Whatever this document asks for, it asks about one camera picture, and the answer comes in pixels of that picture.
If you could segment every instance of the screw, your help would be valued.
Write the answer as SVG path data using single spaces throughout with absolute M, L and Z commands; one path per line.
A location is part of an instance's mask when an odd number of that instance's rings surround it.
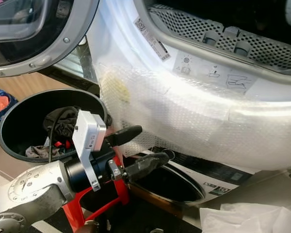
M 69 42 L 70 42 L 70 39 L 67 38 L 67 37 L 65 37 L 65 38 L 64 38 L 64 42 L 65 42 L 65 43 L 69 43 Z

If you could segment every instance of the black bucket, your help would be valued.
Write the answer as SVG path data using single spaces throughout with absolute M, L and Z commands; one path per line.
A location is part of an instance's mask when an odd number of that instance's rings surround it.
M 98 114 L 106 123 L 107 110 L 95 95 L 77 89 L 49 90 L 30 96 L 13 106 L 0 122 L 0 145 L 6 153 L 28 162 L 47 162 L 47 158 L 29 158 L 25 151 L 29 146 L 43 145 L 47 132 L 43 129 L 45 116 L 57 108 L 79 106 L 82 110 Z M 75 155 L 71 151 L 63 157 Z

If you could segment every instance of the black cloth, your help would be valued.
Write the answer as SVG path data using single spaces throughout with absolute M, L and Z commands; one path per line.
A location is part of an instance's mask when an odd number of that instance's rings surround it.
M 43 121 L 43 128 L 48 132 L 48 136 L 50 137 L 50 131 L 52 129 L 53 123 L 55 119 L 57 118 L 58 114 L 62 111 L 63 108 L 55 109 L 54 111 L 50 112 L 46 115 Z M 65 111 L 60 119 L 58 120 L 54 135 L 53 135 L 53 142 L 60 141 L 61 143 L 65 144 L 66 140 L 72 139 L 72 134 L 74 131 L 74 127 L 76 125 L 78 114 L 75 113 L 72 110 Z

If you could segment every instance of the washing machine door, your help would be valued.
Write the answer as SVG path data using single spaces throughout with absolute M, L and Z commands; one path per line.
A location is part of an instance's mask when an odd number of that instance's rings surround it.
M 99 0 L 0 0 L 0 77 L 46 68 L 87 32 Z

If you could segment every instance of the metal bracket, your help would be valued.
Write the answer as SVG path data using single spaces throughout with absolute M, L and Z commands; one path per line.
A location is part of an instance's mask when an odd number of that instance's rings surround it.
M 99 115 L 79 110 L 72 140 L 85 174 L 94 191 L 100 189 L 98 178 L 90 162 L 92 151 L 99 151 L 106 134 L 106 125 Z

